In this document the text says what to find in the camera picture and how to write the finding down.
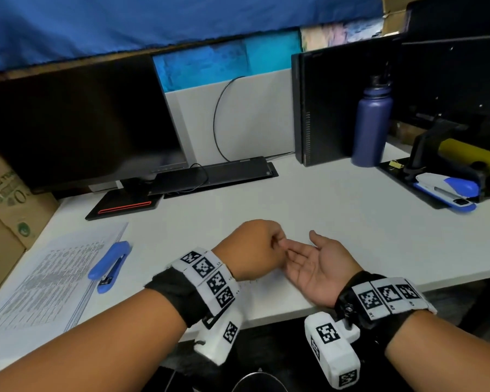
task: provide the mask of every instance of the desk surface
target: desk surface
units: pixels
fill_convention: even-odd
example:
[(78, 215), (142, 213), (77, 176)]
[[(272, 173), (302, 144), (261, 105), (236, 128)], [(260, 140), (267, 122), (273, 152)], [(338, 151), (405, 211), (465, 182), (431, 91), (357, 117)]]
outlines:
[[(384, 160), (406, 154), (387, 144)], [(366, 270), (403, 276), (421, 290), (490, 277), (490, 200), (470, 214), (434, 210), (375, 168), (350, 159), (305, 168), (294, 156), (274, 160), (280, 176), (163, 200), (155, 210), (116, 217), (129, 221), (122, 239), (134, 248), (118, 281), (96, 292), (82, 321), (142, 289), (172, 260), (196, 246), (210, 249), (242, 222), (272, 219), (289, 238), (308, 232), (341, 241)], [(103, 193), (67, 198), (33, 249), (51, 239), (115, 219), (84, 217)], [(304, 316), (313, 305), (276, 271), (250, 284), (246, 327)], [(196, 326), (183, 340), (196, 336)]]

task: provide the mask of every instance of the ventilation grille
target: ventilation grille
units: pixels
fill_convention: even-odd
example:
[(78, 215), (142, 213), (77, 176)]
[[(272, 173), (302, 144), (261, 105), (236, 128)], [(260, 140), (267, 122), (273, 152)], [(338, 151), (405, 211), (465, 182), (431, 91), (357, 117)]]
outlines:
[(305, 113), (305, 164), (310, 163), (310, 112)]

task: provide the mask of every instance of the green logo on box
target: green logo on box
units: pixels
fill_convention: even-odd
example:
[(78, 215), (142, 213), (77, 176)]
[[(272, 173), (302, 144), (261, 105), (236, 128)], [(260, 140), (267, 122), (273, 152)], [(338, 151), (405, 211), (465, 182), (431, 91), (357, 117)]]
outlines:
[(18, 224), (18, 232), (20, 233), (21, 236), (26, 237), (26, 238), (29, 235), (31, 235), (31, 229), (29, 228), (29, 226), (26, 223), (23, 223), (23, 222)]

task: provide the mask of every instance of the stack of paper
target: stack of paper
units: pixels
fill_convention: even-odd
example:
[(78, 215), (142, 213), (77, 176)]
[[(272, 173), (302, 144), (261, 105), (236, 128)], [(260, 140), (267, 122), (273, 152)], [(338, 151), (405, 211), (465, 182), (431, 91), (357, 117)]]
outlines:
[(127, 223), (84, 230), (30, 250), (0, 289), (0, 362), (12, 362), (71, 329), (98, 281), (87, 275)]

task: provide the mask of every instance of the black wristband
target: black wristband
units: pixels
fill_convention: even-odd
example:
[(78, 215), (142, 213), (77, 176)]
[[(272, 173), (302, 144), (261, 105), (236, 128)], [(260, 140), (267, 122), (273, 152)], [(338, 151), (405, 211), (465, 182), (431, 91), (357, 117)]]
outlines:
[(161, 293), (176, 308), (187, 327), (210, 313), (196, 287), (183, 273), (172, 267), (155, 275), (145, 288)]
[(356, 324), (362, 331), (362, 334), (370, 336), (370, 339), (374, 340), (383, 352), (414, 310), (391, 314), (381, 319), (370, 320), (361, 302), (359, 302), (356, 293), (352, 290), (352, 287), (384, 278), (383, 275), (371, 274), (367, 271), (358, 272), (349, 280), (343, 290), (341, 290), (335, 306), (336, 313), (340, 318), (345, 317), (349, 322)]

